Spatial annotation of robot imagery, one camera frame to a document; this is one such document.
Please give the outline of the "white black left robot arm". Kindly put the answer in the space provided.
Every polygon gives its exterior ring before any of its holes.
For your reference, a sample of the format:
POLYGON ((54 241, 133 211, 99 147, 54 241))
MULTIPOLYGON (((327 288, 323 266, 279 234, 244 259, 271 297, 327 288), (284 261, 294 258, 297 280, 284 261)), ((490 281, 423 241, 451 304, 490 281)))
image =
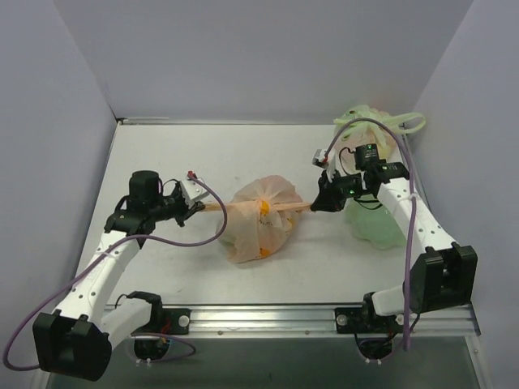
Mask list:
POLYGON ((50 314, 40 313, 33 325, 41 370, 98 380, 113 350, 137 332, 159 332, 165 325, 161 297, 132 292, 127 303, 107 314, 105 306, 129 262, 150 239, 157 223, 187 219, 204 209, 208 188, 193 172, 164 194, 154 171, 134 172, 129 190, 114 209, 88 266, 73 280, 69 293, 50 314))

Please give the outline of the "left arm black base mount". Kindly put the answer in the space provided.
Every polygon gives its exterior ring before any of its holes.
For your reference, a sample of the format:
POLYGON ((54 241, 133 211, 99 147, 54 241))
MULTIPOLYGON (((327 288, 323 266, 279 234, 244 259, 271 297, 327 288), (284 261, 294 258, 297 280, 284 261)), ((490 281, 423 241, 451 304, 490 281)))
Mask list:
POLYGON ((189 333, 191 310, 188 308, 152 309, 150 320, 135 330, 138 333, 160 333, 183 336, 189 333))

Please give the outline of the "translucent orange banana-print bag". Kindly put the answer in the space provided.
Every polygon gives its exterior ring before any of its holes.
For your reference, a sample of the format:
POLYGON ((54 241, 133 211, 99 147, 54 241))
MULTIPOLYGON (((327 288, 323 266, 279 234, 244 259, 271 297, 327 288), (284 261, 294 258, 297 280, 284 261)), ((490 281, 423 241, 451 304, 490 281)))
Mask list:
POLYGON ((225 205, 217 242, 231 263, 266 259, 285 245, 311 204, 295 186, 279 175, 255 179, 238 190, 225 205))

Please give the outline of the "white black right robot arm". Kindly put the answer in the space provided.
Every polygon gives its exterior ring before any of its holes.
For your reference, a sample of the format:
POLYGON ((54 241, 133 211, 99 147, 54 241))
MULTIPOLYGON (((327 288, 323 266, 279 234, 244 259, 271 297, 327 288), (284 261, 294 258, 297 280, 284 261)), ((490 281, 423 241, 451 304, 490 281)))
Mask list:
POLYGON ((387 162, 375 144, 354 150, 358 173, 341 174, 333 151, 317 150, 312 163, 323 172, 313 212, 339 212, 348 200, 371 195, 385 207, 406 237, 402 284, 374 292, 359 312, 368 331, 378 331, 391 315, 422 314, 471 301, 478 256, 460 245, 432 215, 414 188, 414 175, 401 162, 387 162))

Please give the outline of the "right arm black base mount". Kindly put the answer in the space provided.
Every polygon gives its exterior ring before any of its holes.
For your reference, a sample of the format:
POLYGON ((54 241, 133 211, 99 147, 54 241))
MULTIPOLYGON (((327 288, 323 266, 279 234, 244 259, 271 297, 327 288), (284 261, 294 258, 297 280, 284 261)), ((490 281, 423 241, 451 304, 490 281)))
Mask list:
POLYGON ((334 309, 336 331, 343 335, 400 334, 402 325, 395 315, 379 316, 363 304, 339 306, 334 309))

